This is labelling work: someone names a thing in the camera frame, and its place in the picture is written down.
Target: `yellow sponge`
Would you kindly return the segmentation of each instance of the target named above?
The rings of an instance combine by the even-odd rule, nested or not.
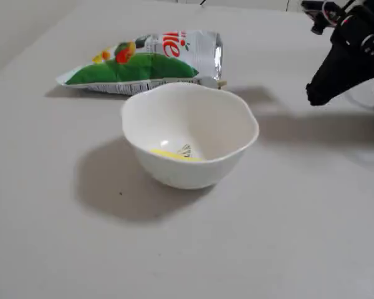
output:
[[[174,154],[170,151],[164,151],[163,149],[151,149],[152,153],[160,154],[161,156],[165,156],[168,158],[173,158],[177,160],[187,160],[187,161],[201,161],[199,158],[190,158],[190,157],[184,157],[181,154]]]

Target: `chip bag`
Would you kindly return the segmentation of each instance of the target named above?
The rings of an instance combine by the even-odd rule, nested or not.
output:
[[[223,44],[208,31],[171,31],[121,42],[57,78],[70,88],[134,95],[170,82],[217,88]]]

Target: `white bowl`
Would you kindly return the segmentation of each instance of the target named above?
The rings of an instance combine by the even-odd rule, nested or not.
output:
[[[242,98],[190,83],[170,83],[129,98],[122,108],[122,125],[145,170],[179,189],[219,182],[259,135],[259,125]]]

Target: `table surface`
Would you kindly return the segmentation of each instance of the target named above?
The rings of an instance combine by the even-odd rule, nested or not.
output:
[[[0,72],[0,299],[374,299],[374,81],[312,108],[327,54],[303,14],[92,2]],[[139,167],[116,95],[54,78],[147,32],[211,29],[261,126],[217,186]]]

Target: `bowl rim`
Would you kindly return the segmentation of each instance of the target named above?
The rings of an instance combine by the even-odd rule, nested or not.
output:
[[[149,93],[153,93],[153,92],[158,92],[159,90],[161,89],[164,89],[164,88],[169,88],[170,86],[169,85],[194,85],[197,89],[204,89],[204,90],[207,90],[209,92],[215,92],[215,93],[227,93],[228,95],[230,95],[231,97],[233,97],[235,100],[239,101],[240,103],[242,103],[245,107],[245,109],[247,110],[248,112],[248,115],[252,121],[252,125],[256,127],[256,132],[255,134],[253,134],[251,140],[249,140],[248,143],[246,143],[244,146],[241,146],[240,148],[228,153],[227,155],[224,155],[222,157],[218,157],[216,159],[209,159],[209,160],[199,160],[199,161],[190,161],[190,160],[180,160],[180,159],[173,159],[173,158],[170,158],[170,157],[167,157],[167,156],[163,156],[163,155],[160,155],[160,154],[156,154],[156,153],[153,153],[145,148],[142,148],[141,146],[138,146],[136,145],[135,143],[133,143],[130,138],[128,138],[128,134],[127,132],[123,129],[124,127],[124,117],[123,117],[123,114],[124,114],[124,111],[125,111],[125,107],[127,105],[130,105],[130,102],[131,101],[134,101],[134,100],[138,100],[138,98],[140,98],[141,96],[144,96],[144,95],[147,95]],[[229,92],[227,90],[221,90],[221,89],[214,89],[214,88],[209,88],[209,87],[205,87],[205,86],[202,86],[202,85],[198,85],[198,84],[194,84],[194,83],[188,83],[188,82],[174,82],[174,83],[167,83],[167,84],[164,84],[164,85],[161,85],[159,87],[156,87],[154,89],[151,89],[151,90],[147,90],[145,92],[141,92],[141,93],[138,93],[136,95],[132,95],[129,99],[125,100],[126,102],[120,107],[120,117],[122,119],[122,131],[123,131],[123,136],[126,138],[126,140],[136,149],[138,149],[139,151],[142,151],[146,154],[149,154],[150,156],[155,156],[157,158],[160,158],[160,159],[164,159],[164,160],[168,160],[168,161],[173,161],[175,163],[179,163],[179,164],[212,164],[212,163],[217,163],[217,162],[220,162],[220,161],[224,161],[232,156],[235,156],[237,155],[238,153],[246,150],[248,147],[250,147],[259,137],[259,132],[260,132],[260,128],[259,128],[259,123],[257,122],[255,116],[253,115],[251,109],[249,108],[248,104],[241,98],[239,97],[238,95],[236,95],[235,93],[232,93],[232,92]]]

